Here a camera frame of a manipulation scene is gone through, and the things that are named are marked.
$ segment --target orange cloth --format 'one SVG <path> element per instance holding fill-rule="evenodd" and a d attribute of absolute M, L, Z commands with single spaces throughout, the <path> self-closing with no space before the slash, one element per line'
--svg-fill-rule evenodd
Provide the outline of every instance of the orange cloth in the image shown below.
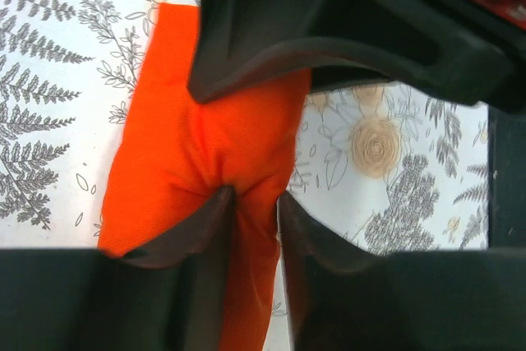
<path fill-rule="evenodd" d="M 104 197 L 99 248 L 114 256 L 188 217 L 218 187 L 236 188 L 237 227 L 221 351 L 261 351 L 270 321 L 276 200 L 293 171 L 309 70 L 209 104 L 187 91 L 196 7 L 162 4 Z"/>

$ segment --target grey leaf illustration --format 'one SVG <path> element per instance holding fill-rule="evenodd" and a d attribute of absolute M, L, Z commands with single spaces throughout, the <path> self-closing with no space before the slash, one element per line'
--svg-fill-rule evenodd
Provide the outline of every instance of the grey leaf illustration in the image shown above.
<path fill-rule="evenodd" d="M 409 133 L 409 135 L 416 141 L 418 141 L 418 128 L 417 128 L 417 125 L 416 125 L 416 122 L 411 119 L 411 118 L 408 118 L 405 120 L 405 127 Z"/>
<path fill-rule="evenodd" d="M 287 312 L 283 309 L 280 309 L 281 307 L 281 302 L 279 303 L 276 303 L 273 307 L 272 307 L 272 316 L 275 316 L 275 317 L 283 317 L 283 316 L 287 316 Z"/>
<path fill-rule="evenodd" d="M 460 249 L 464 249 L 472 240 L 481 235 L 487 228 L 487 209 L 485 205 L 477 208 L 477 213 L 469 217 L 468 226 L 464 231 Z"/>
<path fill-rule="evenodd" d="M 342 155 L 342 151 L 341 150 L 331 150 L 327 153 L 327 155 L 325 156 L 325 163 L 326 164 L 331 164 L 333 162 L 335 162 L 336 160 L 338 160 L 339 156 Z"/>
<path fill-rule="evenodd" d="M 148 18 L 142 21 L 142 30 L 145 32 L 146 37 L 150 37 L 150 22 Z"/>
<path fill-rule="evenodd" d="M 296 163 L 294 164 L 293 174 L 288 183 L 287 190 L 292 194 L 297 193 L 297 190 L 305 192 L 309 185 L 308 178 L 312 175 L 310 172 L 300 172 L 300 168 L 308 166 L 308 162 L 299 162 L 298 158 L 301 156 L 301 152 L 297 151 L 295 154 Z"/>
<path fill-rule="evenodd" d="M 482 135 L 482 131 L 478 131 L 478 133 L 475 135 L 475 138 L 473 139 L 472 147 L 474 147 L 477 144 L 477 141 L 481 135 Z"/>
<path fill-rule="evenodd" d="M 79 173 L 76 174 L 76 182 L 79 184 L 79 187 L 81 187 L 81 189 L 83 191 L 89 191 L 90 190 L 90 186 L 88 185 L 88 182 Z"/>
<path fill-rule="evenodd" d="M 451 158 L 445 160 L 444 169 L 447 177 L 457 178 L 457 167 Z"/>
<path fill-rule="evenodd" d="M 75 15 L 75 10 L 58 0 L 3 0 L 12 3 L 12 9 L 21 12 L 29 8 L 29 17 L 41 12 L 42 21 L 46 21 L 53 13 L 59 21 Z M 32 30 L 28 23 L 17 24 L 19 14 L 9 15 L 7 8 L 0 9 L 0 47 L 9 52 L 17 51 L 23 57 L 38 57 L 55 62 L 82 62 L 84 59 L 56 45 L 53 40 Z M 16 141 L 21 134 L 38 131 L 51 131 L 65 127 L 74 118 L 45 117 L 29 109 L 22 108 L 20 102 L 28 104 L 31 100 L 37 104 L 46 105 L 75 99 L 78 92 L 58 88 L 44 79 L 34 75 L 29 69 L 21 70 L 20 63 L 5 68 L 6 54 L 0 56 L 0 92 L 4 99 L 0 103 L 0 167 L 6 173 L 0 174 L 0 218 L 16 215 L 16 221 L 40 226 L 50 230 L 50 202 L 43 190 L 58 180 L 58 174 L 48 166 L 61 155 L 64 155 L 69 145 L 51 146 L 40 140 L 33 140 L 21 145 Z"/>
<path fill-rule="evenodd" d="M 93 226 L 95 226 L 96 229 L 98 229 L 94 234 L 93 234 L 93 237 L 94 238 L 97 238 L 99 235 L 100 235 L 100 230 L 102 229 L 102 223 L 103 223 L 103 218 L 102 218 L 102 214 L 99 215 L 99 223 L 94 223 Z"/>
<path fill-rule="evenodd" d="M 348 150 L 351 146 L 348 127 L 339 127 L 330 138 L 330 146 L 340 150 Z"/>
<path fill-rule="evenodd" d="M 489 186 L 487 180 L 478 185 L 475 185 L 474 187 L 470 187 L 466 191 L 458 195 L 454 199 L 453 204 L 455 205 L 461 201 L 484 202 L 487 200 L 488 188 Z"/>
<path fill-rule="evenodd" d="M 132 14 L 128 14 L 124 18 L 126 18 L 127 20 L 136 20 L 137 18 L 141 18 L 145 15 L 145 12 L 133 12 Z"/>
<path fill-rule="evenodd" d="M 326 163 L 327 189 L 331 190 L 337 187 L 344 178 L 345 171 L 348 167 L 348 157 L 344 152 L 340 151 L 337 160 Z"/>
<path fill-rule="evenodd" d="M 394 112 L 395 110 L 395 100 L 393 99 L 393 96 L 387 92 L 384 93 L 385 101 L 387 102 L 387 107 L 389 108 L 390 112 Z"/>
<path fill-rule="evenodd" d="M 331 139 L 333 136 L 333 132 L 326 125 L 320 125 L 320 127 L 318 128 L 318 133 L 320 133 L 323 137 L 326 137 L 327 139 Z"/>
<path fill-rule="evenodd" d="M 400 84 L 399 85 L 399 88 L 400 88 L 400 92 L 402 93 L 402 95 L 405 97 L 405 98 L 408 98 L 409 97 L 409 94 L 410 94 L 410 88 L 405 85 L 405 84 Z"/>
<path fill-rule="evenodd" d="M 440 197 L 435 178 L 424 173 L 429 161 L 424 155 L 405 155 L 402 165 L 387 187 L 390 206 L 383 214 L 373 215 L 365 228 L 368 250 L 377 255 L 433 247 L 434 236 L 422 226 L 432 217 Z"/>
<path fill-rule="evenodd" d="M 358 122 L 363 117 L 363 114 L 360 111 L 360 109 L 358 109 L 356 107 L 346 106 L 343 103 L 336 104 L 336 113 L 348 125 L 354 125 L 356 122 Z"/>
<path fill-rule="evenodd" d="M 396 176 L 398 175 L 398 170 L 397 169 L 393 169 L 391 170 L 390 172 L 388 172 L 387 174 L 384 175 L 384 182 L 385 182 L 385 185 L 390 188 L 393 181 L 396 179 Z"/>
<path fill-rule="evenodd" d="M 87 25 L 97 35 L 100 43 L 111 44 L 113 50 L 110 51 L 110 55 L 118 60 L 115 66 L 102 61 L 101 66 L 97 68 L 104 79 L 104 84 L 117 89 L 125 88 L 131 97 L 145 56 L 141 51 L 142 45 L 137 43 L 140 36 L 136 32 L 136 27 L 132 25 L 130 28 L 125 28 L 123 34 L 118 34 L 114 30 L 114 24 L 120 21 L 121 17 L 110 1 L 82 0 L 81 6 L 82 10 L 79 12 L 81 23 Z M 143 24 L 143 27 L 149 28 L 146 17 L 143 19 Z M 127 106 L 123 103 L 120 106 L 113 105 L 109 112 L 110 123 L 123 124 L 127 116 Z"/>
<path fill-rule="evenodd" d="M 79 226 L 82 222 L 82 218 L 84 218 L 84 213 L 80 213 L 78 217 L 76 217 L 75 221 L 75 227 Z"/>
<path fill-rule="evenodd" d="M 487 178 L 489 173 L 487 164 L 471 164 L 466 168 L 466 171 L 477 174 L 480 178 Z"/>

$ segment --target fern leaf print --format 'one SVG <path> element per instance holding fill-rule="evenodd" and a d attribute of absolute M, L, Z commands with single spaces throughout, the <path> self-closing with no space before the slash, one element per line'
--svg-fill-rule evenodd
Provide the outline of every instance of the fern leaf print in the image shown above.
<path fill-rule="evenodd" d="M 40 16 L 42 21 L 54 16 L 58 21 L 67 21 L 76 15 L 75 8 L 59 0 L 2 0 L 5 6 L 16 4 L 16 11 L 26 11 L 30 17 Z"/>
<path fill-rule="evenodd" d="M 443 100 L 433 98 L 427 99 L 425 108 L 425 113 L 429 120 L 433 121 L 435 128 L 443 130 L 443 134 L 438 138 L 433 149 L 436 150 L 436 158 L 439 164 L 444 166 L 445 175 L 448 178 L 457 178 L 458 175 L 458 149 L 462 140 L 462 128 L 456 109 L 456 104 L 448 104 Z"/>
<path fill-rule="evenodd" d="M 58 0 L 0 0 L 0 219 L 51 229 L 47 188 L 59 179 L 53 161 L 67 153 L 68 144 L 50 145 L 34 133 L 68 127 L 75 118 L 50 117 L 43 106 L 77 99 L 80 92 L 66 90 L 25 67 L 25 60 L 78 64 L 91 58 L 74 53 L 42 35 L 34 25 L 68 21 L 74 7 Z M 35 23 L 20 23 L 39 17 Z M 19 141 L 26 135 L 24 142 Z"/>
<path fill-rule="evenodd" d="M 389 208 L 374 215 L 365 228 L 368 250 L 377 255 L 429 250 L 435 242 L 422 226 L 433 215 L 440 197 L 435 177 L 425 172 L 429 160 L 424 155 L 406 155 L 402 165 L 402 172 L 388 189 Z"/>
<path fill-rule="evenodd" d="M 469 217 L 469 222 L 464 231 L 462 242 L 460 243 L 461 250 L 464 249 L 468 245 L 468 243 L 474 240 L 477 236 L 480 236 L 482 233 L 487 233 L 488 227 L 488 166 L 487 164 L 472 164 L 466 168 L 466 171 L 481 178 L 482 181 L 479 184 L 469 187 L 453 200 L 454 205 L 461 202 L 470 201 L 479 203 L 477 213 L 474 215 L 470 215 Z"/>
<path fill-rule="evenodd" d="M 51 39 L 41 35 L 37 30 L 31 29 L 31 25 L 25 23 L 15 32 L 16 15 L 7 17 L 7 7 L 0 10 L 0 51 L 8 50 L 9 53 L 18 51 L 22 55 L 29 54 L 30 57 L 46 59 L 48 61 L 62 63 L 82 63 L 92 58 L 73 53 L 61 47 Z"/>

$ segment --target white background with botanical print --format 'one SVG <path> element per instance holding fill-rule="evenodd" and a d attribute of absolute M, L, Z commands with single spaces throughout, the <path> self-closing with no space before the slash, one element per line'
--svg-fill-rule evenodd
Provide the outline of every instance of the white background with botanical print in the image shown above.
<path fill-rule="evenodd" d="M 162 1 L 198 3 L 0 0 L 0 246 L 96 244 Z M 398 83 L 313 95 L 289 190 L 375 253 L 484 247 L 486 121 Z M 289 349 L 286 315 L 279 268 L 265 350 Z"/>

